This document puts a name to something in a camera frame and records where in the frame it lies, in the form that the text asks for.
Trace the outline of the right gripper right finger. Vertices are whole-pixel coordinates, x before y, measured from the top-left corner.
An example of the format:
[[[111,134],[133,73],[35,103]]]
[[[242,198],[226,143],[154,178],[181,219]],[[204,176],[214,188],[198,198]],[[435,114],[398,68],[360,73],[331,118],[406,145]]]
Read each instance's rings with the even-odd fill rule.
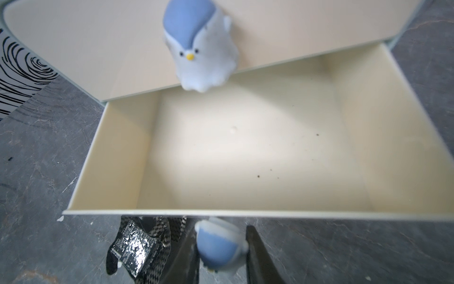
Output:
[[[276,269],[265,244],[254,226],[247,226],[246,240],[249,244],[247,254],[248,284],[284,284],[285,281]]]

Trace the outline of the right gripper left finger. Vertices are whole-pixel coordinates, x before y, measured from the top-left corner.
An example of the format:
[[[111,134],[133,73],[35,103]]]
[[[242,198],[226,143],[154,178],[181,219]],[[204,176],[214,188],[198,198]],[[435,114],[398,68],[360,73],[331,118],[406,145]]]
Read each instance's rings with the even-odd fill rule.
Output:
[[[196,232],[192,228],[182,246],[159,281],[160,284],[198,284],[200,257],[196,244]]]

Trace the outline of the cream drawer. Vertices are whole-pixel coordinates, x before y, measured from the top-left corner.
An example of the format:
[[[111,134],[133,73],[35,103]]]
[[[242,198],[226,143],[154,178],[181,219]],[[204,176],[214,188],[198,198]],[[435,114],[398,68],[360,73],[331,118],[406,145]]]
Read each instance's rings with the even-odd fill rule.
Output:
[[[239,70],[394,38],[421,1],[218,1]],[[25,47],[98,101],[178,83],[164,43],[166,1],[2,1]]]
[[[452,220],[454,160],[370,44],[108,102],[66,213]]]

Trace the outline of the light blue drawer cabinet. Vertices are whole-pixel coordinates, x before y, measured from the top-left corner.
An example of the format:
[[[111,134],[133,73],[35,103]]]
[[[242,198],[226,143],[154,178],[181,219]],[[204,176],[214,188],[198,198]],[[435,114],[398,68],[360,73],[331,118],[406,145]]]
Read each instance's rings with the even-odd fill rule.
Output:
[[[421,1],[10,1],[8,31],[98,101],[397,36]]]

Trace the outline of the cream top drawer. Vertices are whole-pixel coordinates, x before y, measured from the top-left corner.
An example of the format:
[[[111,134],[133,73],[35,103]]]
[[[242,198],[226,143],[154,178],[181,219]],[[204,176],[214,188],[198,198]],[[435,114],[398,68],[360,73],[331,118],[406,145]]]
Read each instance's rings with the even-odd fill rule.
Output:
[[[421,1],[218,1],[239,70],[394,38]],[[166,1],[2,1],[25,47],[98,101],[178,83],[164,43]]]

